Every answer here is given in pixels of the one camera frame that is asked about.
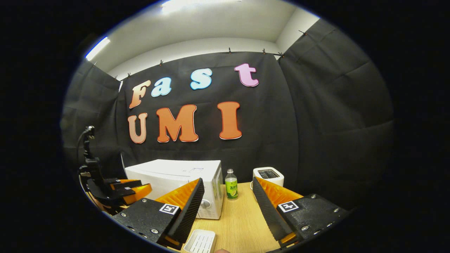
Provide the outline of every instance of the white microwave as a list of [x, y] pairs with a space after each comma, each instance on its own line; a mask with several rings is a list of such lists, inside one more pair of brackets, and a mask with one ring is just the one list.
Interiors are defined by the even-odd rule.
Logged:
[[146, 198], [157, 199], [201, 177], [205, 187], [196, 218], [219, 219], [224, 199], [220, 161], [179, 161], [158, 159], [125, 168], [128, 179], [150, 183], [152, 192]]

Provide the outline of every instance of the white wall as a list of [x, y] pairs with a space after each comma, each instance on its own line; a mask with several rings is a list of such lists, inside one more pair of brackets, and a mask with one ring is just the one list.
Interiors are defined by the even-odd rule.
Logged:
[[281, 52], [286, 52], [300, 36], [303, 36], [303, 33], [298, 30], [306, 32], [319, 19], [316, 15], [297, 8], [276, 41], [276, 45]]
[[149, 67], [156, 66], [161, 60], [164, 64], [165, 62], [199, 54], [228, 52], [229, 47], [231, 52], [250, 51], [262, 53], [263, 48], [266, 53], [276, 54], [281, 52], [275, 43], [260, 40], [242, 38], [209, 38], [183, 41], [138, 55], [113, 68], [108, 72], [108, 74], [112, 77], [117, 75], [117, 80], [122, 80], [128, 76], [127, 73], [134, 74]]

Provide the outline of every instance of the blue letter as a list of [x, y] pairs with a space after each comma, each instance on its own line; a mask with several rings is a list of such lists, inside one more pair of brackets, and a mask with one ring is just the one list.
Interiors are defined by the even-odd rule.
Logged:
[[167, 95], [172, 90], [170, 88], [170, 82], [172, 79], [170, 77], [163, 77], [155, 82], [155, 87], [152, 90], [152, 97], [157, 97], [159, 95]]
[[212, 71], [208, 68], [197, 69], [192, 72], [191, 79], [191, 88], [193, 90], [204, 89], [207, 88], [211, 84], [211, 76]]

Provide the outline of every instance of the ceiling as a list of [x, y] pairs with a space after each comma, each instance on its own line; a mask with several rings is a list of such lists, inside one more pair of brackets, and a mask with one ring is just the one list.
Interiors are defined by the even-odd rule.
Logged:
[[163, 13], [161, 3], [106, 34], [110, 42], [91, 61], [109, 72], [135, 56], [182, 41], [232, 37], [276, 42], [297, 8], [280, 0], [242, 0], [195, 4]]

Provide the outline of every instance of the orange letter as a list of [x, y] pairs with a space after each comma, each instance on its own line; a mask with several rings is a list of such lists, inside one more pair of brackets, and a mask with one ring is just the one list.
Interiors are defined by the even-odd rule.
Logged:
[[238, 102], [223, 102], [217, 105], [222, 112], [222, 132], [219, 137], [223, 140], [237, 139], [242, 136], [238, 130], [236, 110], [240, 107]]
[[176, 117], [176, 120], [173, 118], [169, 108], [161, 108], [156, 111], [156, 115], [159, 117], [158, 141], [169, 141], [169, 137], [166, 134], [166, 129], [173, 141], [176, 141], [180, 129], [180, 141], [198, 141], [198, 135], [195, 134], [194, 128], [195, 110], [197, 110], [197, 107], [193, 104], [183, 105], [178, 113], [178, 116]]
[[147, 81], [145, 81], [145, 82], [143, 82], [143, 83], [141, 83], [141, 84], [139, 84], [139, 85], [136, 85], [136, 86], [133, 88], [133, 97], [131, 98], [130, 109], [133, 108], [133, 107], [136, 107], [136, 106], [140, 105], [140, 99], [139, 99], [139, 96], [140, 96], [141, 98], [144, 97], [144, 95], [145, 95], [145, 90], [147, 89], [147, 88], [145, 88], [145, 87], [149, 87], [149, 86], [150, 86], [150, 83], [151, 83], [150, 80], [147, 80]]
[[136, 135], [136, 116], [128, 117], [128, 127], [130, 129], [130, 137], [134, 143], [141, 144], [145, 141], [145, 137], [147, 136], [147, 132], [145, 131], [145, 119], [147, 118], [146, 113], [139, 114], [139, 120], [141, 121], [141, 135]]

